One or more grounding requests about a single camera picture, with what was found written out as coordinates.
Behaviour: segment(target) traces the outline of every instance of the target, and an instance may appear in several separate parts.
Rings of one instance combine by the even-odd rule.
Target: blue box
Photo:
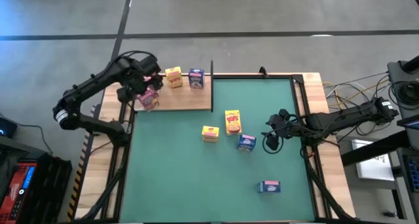
[[[281,183],[279,181],[262,181],[257,184],[258,193],[280,193]]]
[[[191,88],[203,89],[204,88],[204,70],[190,69],[189,70],[189,86]]]
[[[241,151],[252,152],[255,146],[256,146],[256,137],[240,135],[237,149]]]

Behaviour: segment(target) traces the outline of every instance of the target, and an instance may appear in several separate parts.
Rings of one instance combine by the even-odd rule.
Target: gray floor
[[[0,36],[116,34],[124,3],[125,0],[0,0]],[[419,6],[415,0],[132,0],[130,8],[125,33],[419,29]],[[52,118],[52,107],[64,90],[105,67],[114,44],[113,39],[0,41],[0,112],[22,123],[43,126],[54,154],[76,164],[84,132],[61,130]],[[384,72],[390,61],[413,58],[418,54],[419,36],[122,42],[121,52],[132,49],[153,52],[162,68],[180,65],[184,69],[209,70],[210,60],[214,60],[216,72],[257,71],[263,65],[269,71],[320,72],[324,81],[340,83]],[[358,83],[370,86],[379,78]],[[354,93],[349,88],[341,88],[340,92],[343,96]],[[99,93],[83,104],[82,111],[87,113],[92,104],[100,101]],[[366,123],[363,128],[367,130],[369,126]],[[382,138],[399,130],[392,124],[370,137]],[[21,128],[16,139],[45,148],[36,129]],[[384,209],[393,208],[389,191],[357,187],[350,187],[350,191],[361,219],[412,223],[380,215]]]

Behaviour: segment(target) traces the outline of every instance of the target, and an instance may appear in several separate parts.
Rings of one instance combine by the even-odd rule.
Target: yellow cereal box
[[[214,126],[204,126],[202,128],[202,139],[206,142],[218,142],[220,128]]]
[[[172,67],[165,70],[166,80],[170,87],[175,88],[183,84],[182,71],[180,67]]]
[[[228,136],[242,133],[240,112],[238,110],[225,111],[225,128]]]

